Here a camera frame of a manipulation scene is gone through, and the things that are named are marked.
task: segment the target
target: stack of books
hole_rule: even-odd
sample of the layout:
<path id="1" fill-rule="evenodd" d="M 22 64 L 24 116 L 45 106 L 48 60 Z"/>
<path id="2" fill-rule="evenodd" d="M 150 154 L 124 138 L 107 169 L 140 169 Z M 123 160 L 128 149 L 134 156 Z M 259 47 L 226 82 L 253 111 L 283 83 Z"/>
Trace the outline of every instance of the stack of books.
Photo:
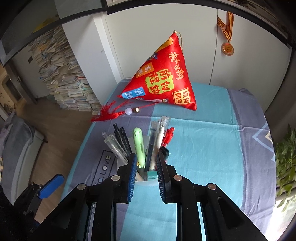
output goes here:
<path id="1" fill-rule="evenodd" d="M 62 26 L 33 41 L 30 51 L 39 65 L 40 79 L 61 108 L 92 111 L 94 115 L 100 112 L 101 104 L 87 82 Z"/>

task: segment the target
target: red triangular pillow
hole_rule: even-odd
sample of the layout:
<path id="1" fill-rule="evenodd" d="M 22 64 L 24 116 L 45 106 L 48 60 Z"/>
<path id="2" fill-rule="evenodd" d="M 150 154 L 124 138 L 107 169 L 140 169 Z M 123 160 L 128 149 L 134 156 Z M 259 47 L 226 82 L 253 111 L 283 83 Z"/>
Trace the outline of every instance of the red triangular pillow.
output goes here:
<path id="1" fill-rule="evenodd" d="M 175 31 L 141 66 L 118 97 L 165 102 L 196 110 L 194 93 Z"/>

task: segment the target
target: white pen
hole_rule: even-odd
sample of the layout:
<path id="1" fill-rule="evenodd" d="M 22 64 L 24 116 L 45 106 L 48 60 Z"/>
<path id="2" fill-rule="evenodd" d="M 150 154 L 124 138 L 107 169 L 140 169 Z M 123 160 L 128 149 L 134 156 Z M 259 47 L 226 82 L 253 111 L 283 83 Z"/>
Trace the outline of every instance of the white pen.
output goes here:
<path id="1" fill-rule="evenodd" d="M 149 171 L 154 171 L 155 169 L 156 158 L 157 158 L 158 150 L 161 147 L 161 144 L 163 141 L 164 132 L 165 132 L 165 126 L 162 123 L 160 123 L 159 130 L 158 130 L 154 147 L 153 147 Z"/>

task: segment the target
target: metal screw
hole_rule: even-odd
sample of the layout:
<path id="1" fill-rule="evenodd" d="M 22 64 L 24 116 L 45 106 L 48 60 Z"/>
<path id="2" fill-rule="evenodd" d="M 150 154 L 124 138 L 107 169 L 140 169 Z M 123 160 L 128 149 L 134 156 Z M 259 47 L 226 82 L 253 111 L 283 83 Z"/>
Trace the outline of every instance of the metal screw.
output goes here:
<path id="1" fill-rule="evenodd" d="M 112 181 L 118 181 L 119 179 L 120 179 L 120 176 L 118 176 L 118 175 L 114 175 L 111 177 Z"/>
<path id="2" fill-rule="evenodd" d="M 81 183 L 81 184 L 79 184 L 78 186 L 77 186 L 77 189 L 78 190 L 83 190 L 83 189 L 85 189 L 86 188 L 86 185 L 84 184 L 84 183 Z"/>
<path id="3" fill-rule="evenodd" d="M 180 175 L 175 175 L 175 176 L 174 176 L 174 179 L 175 179 L 176 181 L 181 181 L 181 180 L 182 180 L 182 176 L 180 176 Z"/>
<path id="4" fill-rule="evenodd" d="M 208 185 L 208 188 L 211 189 L 211 190 L 215 190 L 217 188 L 217 186 L 215 184 L 213 184 L 213 183 L 210 183 Z"/>

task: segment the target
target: red pen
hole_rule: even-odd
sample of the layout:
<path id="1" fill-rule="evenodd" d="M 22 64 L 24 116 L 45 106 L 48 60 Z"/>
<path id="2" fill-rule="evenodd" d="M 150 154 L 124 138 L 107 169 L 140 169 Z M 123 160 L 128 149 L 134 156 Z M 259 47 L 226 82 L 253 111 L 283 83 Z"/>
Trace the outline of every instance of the red pen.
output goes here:
<path id="1" fill-rule="evenodd" d="M 162 146 L 166 147 L 170 143 L 171 139 L 174 136 L 174 134 L 173 134 L 174 130 L 175 130 L 175 128 L 173 128 L 173 127 L 168 129 L 168 131 L 167 131 L 167 133 L 165 135 L 165 138 L 163 138 Z"/>

